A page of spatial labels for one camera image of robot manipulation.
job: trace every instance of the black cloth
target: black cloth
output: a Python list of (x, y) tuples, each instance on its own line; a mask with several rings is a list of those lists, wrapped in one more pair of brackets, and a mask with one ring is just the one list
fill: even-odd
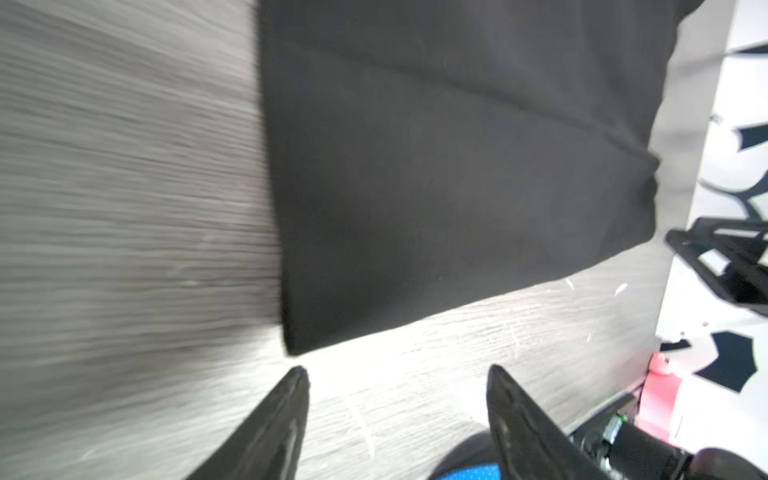
[(741, 134), (741, 146), (739, 150), (755, 147), (768, 141), (768, 124), (753, 125), (751, 127), (741, 127), (738, 129)]
[(264, 0), (290, 353), (567, 276), (654, 232), (682, 0)]
[(717, 358), (696, 375), (731, 389), (736, 393), (757, 373), (752, 339), (733, 332), (712, 334)]

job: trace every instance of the gray wood-grain floor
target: gray wood-grain floor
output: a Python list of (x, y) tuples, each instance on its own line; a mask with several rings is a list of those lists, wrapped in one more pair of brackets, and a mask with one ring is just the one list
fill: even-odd
[[(564, 427), (642, 377), (659, 236), (572, 288), (286, 358), (252, 8), (0, 2), (0, 478), (183, 478), (296, 363), (300, 478), (422, 478), (483, 428), (491, 362)], [(732, 9), (706, 2), (670, 66), (660, 232), (686, 218)]]

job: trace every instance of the pink object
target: pink object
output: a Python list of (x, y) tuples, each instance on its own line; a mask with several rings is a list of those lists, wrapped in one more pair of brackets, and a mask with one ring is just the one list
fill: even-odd
[(651, 357), (648, 369), (635, 425), (649, 435), (669, 442), (672, 410), (683, 379), (672, 373), (669, 360), (662, 353)]

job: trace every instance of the blue object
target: blue object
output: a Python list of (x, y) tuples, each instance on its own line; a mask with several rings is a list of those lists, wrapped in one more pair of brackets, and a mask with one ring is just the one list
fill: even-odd
[(495, 463), (477, 467), (462, 468), (448, 473), (437, 480), (501, 480), (502, 474)]

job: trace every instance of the white surface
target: white surface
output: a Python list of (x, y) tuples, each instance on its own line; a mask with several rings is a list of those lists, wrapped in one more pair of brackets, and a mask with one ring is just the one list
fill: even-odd
[[(768, 41), (768, 2), (739, 0), (728, 50), (763, 41)], [(768, 170), (768, 143), (737, 152), (740, 138), (730, 127), (768, 121), (768, 58), (726, 57), (712, 112), (722, 118), (722, 123), (710, 122), (699, 178), (727, 190), (753, 186)], [(768, 194), (750, 202), (764, 219), (768, 218)], [(698, 217), (746, 218), (746, 212), (732, 197), (697, 184), (687, 226)], [(657, 336), (676, 342), (682, 337), (692, 338), (763, 321), (763, 317), (749, 310), (718, 299), (684, 261), (675, 257), (659, 314)]]
[(730, 450), (768, 472), (768, 324), (731, 328), (753, 339), (757, 373), (741, 393), (699, 376), (689, 376), (717, 358), (712, 337), (690, 340), (692, 348), (669, 354), (684, 378), (674, 406), (671, 442), (689, 452), (706, 447)]

